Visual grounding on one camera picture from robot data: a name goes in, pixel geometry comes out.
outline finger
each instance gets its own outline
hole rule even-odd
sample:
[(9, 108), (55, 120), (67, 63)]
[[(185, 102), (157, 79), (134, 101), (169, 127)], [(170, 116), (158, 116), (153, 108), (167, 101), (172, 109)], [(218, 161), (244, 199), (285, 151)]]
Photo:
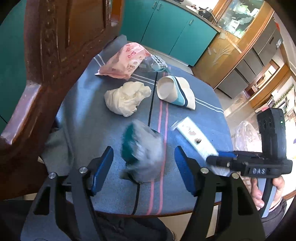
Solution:
[(279, 176), (278, 178), (274, 178), (272, 180), (272, 184), (276, 186), (277, 190), (282, 191), (285, 186), (285, 180), (282, 176)]
[(251, 178), (252, 187), (255, 185), (257, 186), (257, 182), (258, 182), (257, 178), (254, 178), (254, 177)]
[(264, 202), (262, 200), (258, 200), (257, 198), (252, 198), (252, 199), (256, 207), (259, 207), (259, 208), (264, 207)]
[(251, 179), (251, 184), (252, 184), (252, 188), (251, 188), (251, 196), (261, 200), (262, 199), (262, 192), (259, 190), (258, 186), (257, 186), (257, 179), (256, 178), (252, 178)]

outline small package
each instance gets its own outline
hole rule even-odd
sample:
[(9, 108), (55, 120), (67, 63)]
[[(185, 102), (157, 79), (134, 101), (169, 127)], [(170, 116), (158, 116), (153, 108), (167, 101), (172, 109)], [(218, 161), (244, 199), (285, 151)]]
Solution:
[(142, 72), (169, 72), (166, 62), (157, 55), (146, 57), (139, 65)]
[(95, 75), (108, 75), (117, 79), (128, 80), (131, 74), (151, 54), (138, 43), (124, 45)]

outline gray drawer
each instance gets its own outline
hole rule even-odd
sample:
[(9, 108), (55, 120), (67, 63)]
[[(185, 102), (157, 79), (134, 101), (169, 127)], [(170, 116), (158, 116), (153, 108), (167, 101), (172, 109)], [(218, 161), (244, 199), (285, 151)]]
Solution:
[(283, 42), (280, 32), (276, 29), (274, 34), (270, 37), (265, 47), (261, 50), (259, 57), (264, 65), (267, 65), (277, 51), (276, 43), (278, 40)]
[(237, 65), (237, 70), (245, 77), (247, 82), (252, 83), (252, 81), (256, 78), (256, 75), (253, 73), (251, 68), (247, 65), (247, 63), (242, 60)]
[(271, 19), (268, 25), (266, 26), (265, 30), (259, 36), (259, 38), (257, 39), (256, 43), (253, 46), (257, 54), (261, 52), (261, 50), (266, 45), (266, 43), (270, 39), (270, 36), (273, 34), (275, 29), (276, 29), (276, 23), (274, 22), (274, 20)]
[(237, 70), (233, 70), (227, 78), (218, 85), (218, 88), (231, 98), (237, 97), (246, 87), (248, 87), (248, 84), (239, 75)]
[(263, 69), (263, 65), (253, 48), (247, 53), (244, 60), (246, 61), (248, 66), (250, 66), (251, 70), (256, 76), (260, 74)]

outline blue tablecloth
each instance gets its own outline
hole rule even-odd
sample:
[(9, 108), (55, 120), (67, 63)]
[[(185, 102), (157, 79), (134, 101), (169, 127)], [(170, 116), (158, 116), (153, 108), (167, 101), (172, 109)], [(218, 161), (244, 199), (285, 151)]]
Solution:
[[(125, 161), (120, 156), (121, 137), (133, 119), (148, 123), (153, 101), (150, 126), (164, 136), (166, 159), (160, 176), (152, 183), (141, 184), (136, 215), (191, 211), (196, 198), (186, 190), (182, 181), (173, 158), (175, 147), (181, 145), (187, 156), (196, 159), (201, 166), (206, 164), (194, 148), (184, 138), (172, 133), (169, 127), (189, 116), (217, 150), (232, 151), (229, 128), (219, 100), (210, 86), (170, 66), (172, 75), (184, 77), (189, 82), (196, 97), (196, 110), (161, 101), (155, 93), (154, 99), (152, 94), (144, 99), (130, 117), (111, 112), (106, 107), (104, 94), (107, 90), (119, 88), (125, 80), (95, 76), (94, 73), (124, 44), (126, 38), (120, 36), (113, 45), (110, 44), (92, 59), (65, 97), (57, 114), (59, 129), (50, 134), (41, 157), (49, 172), (67, 175), (73, 166), (87, 166), (93, 158), (101, 156), (107, 146), (111, 146), (114, 149), (113, 163), (102, 190), (91, 200), (97, 211), (131, 214), (135, 206), (137, 185), (119, 178), (120, 171), (125, 168)], [(136, 70), (129, 81), (140, 81), (153, 90), (155, 75)], [(67, 194), (67, 199), (72, 200), (71, 193)], [(220, 199), (221, 195), (217, 194), (216, 201)]]

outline human hand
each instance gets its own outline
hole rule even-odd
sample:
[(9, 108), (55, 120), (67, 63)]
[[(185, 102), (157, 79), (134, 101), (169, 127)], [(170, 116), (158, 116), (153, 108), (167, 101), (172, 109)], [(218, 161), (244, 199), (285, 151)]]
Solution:
[[(261, 208), (264, 207), (264, 202), (262, 201), (263, 193), (257, 187), (257, 182), (258, 182), (257, 178), (251, 179), (251, 184), (252, 184), (251, 196), (252, 196), (253, 202), (254, 202), (257, 210), (260, 210)], [(281, 200), (282, 193), (283, 193), (284, 186), (285, 186), (285, 181), (284, 181), (283, 177), (280, 176), (278, 178), (273, 179), (272, 184), (274, 186), (276, 186), (276, 194), (274, 196), (274, 200), (273, 200), (270, 208), (273, 208)]]

